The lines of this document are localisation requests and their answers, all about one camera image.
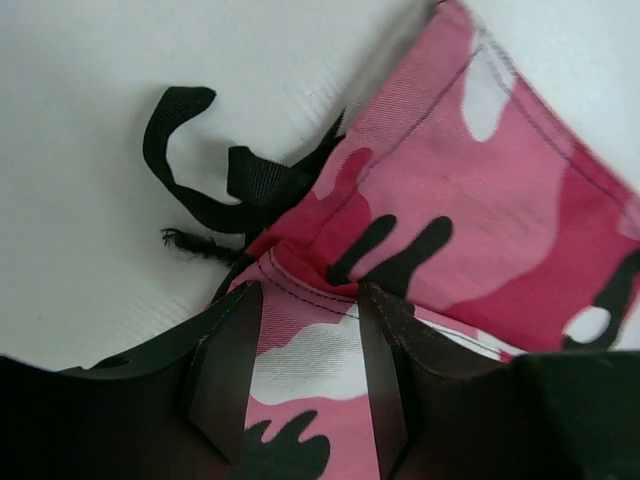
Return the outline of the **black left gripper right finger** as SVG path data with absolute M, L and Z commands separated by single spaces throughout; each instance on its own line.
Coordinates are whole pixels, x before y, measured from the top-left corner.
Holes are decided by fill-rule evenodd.
M 633 351 L 486 358 L 374 284 L 359 324 L 384 479 L 635 479 Z

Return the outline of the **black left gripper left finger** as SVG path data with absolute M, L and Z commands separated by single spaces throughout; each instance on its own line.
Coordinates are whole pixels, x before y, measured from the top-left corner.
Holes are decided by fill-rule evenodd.
M 262 315 L 246 282 L 92 368 L 1 360 L 5 479 L 224 479 L 242 455 Z

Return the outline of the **pink camouflage trousers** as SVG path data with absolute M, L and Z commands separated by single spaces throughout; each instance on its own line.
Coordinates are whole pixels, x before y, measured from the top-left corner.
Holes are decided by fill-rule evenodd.
M 639 356 L 639 195 L 521 76 L 474 12 L 441 1 L 347 130 L 292 166 L 228 151 L 233 204 L 178 184 L 171 135 L 215 92 L 167 89 L 143 137 L 149 169 L 241 250 L 177 229 L 177 248 L 230 264 L 218 301 L 263 292 L 233 479 L 384 479 L 359 324 L 362 284 L 494 361 Z

